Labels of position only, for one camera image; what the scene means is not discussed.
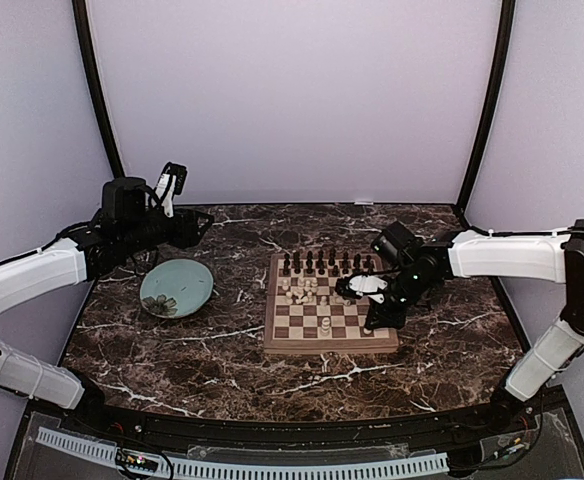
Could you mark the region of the white chess king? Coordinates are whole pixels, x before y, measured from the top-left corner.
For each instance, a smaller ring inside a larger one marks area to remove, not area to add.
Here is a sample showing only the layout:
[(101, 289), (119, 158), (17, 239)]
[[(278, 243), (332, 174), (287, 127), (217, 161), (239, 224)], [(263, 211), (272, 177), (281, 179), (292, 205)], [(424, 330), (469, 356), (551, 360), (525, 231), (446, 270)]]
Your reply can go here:
[(331, 318), (324, 317), (321, 319), (321, 324), (319, 327), (319, 334), (321, 337), (329, 338), (331, 335)]

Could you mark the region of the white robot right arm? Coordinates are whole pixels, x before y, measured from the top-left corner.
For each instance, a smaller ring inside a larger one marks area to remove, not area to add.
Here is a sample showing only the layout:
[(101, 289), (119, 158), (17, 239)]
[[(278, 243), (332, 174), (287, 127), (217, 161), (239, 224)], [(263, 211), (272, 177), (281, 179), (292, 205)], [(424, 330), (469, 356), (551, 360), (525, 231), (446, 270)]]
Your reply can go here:
[(349, 280), (372, 304), (365, 327), (400, 329), (408, 310), (434, 284), (453, 279), (496, 277), (562, 285), (565, 303), (547, 330), (511, 368), (482, 413), (493, 434), (506, 432), (553, 376), (584, 351), (584, 220), (540, 232), (499, 232), (470, 227), (427, 241), (396, 221), (383, 229), (372, 249), (387, 274), (366, 273)]

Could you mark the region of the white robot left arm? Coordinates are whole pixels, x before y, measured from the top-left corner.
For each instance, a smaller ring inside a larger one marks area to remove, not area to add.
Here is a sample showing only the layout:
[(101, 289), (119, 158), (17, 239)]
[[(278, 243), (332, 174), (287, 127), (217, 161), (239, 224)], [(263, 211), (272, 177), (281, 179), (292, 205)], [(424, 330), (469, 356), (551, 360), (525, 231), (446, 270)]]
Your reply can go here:
[[(179, 208), (172, 215), (150, 209), (136, 218), (98, 212), (90, 222), (62, 230), (36, 250), (0, 262), (0, 315), (43, 294), (91, 282), (126, 264), (135, 254), (164, 243), (185, 249), (199, 244), (212, 215)], [(92, 436), (113, 427), (100, 389), (86, 377), (26, 354), (0, 340), (0, 388), (65, 410)]]

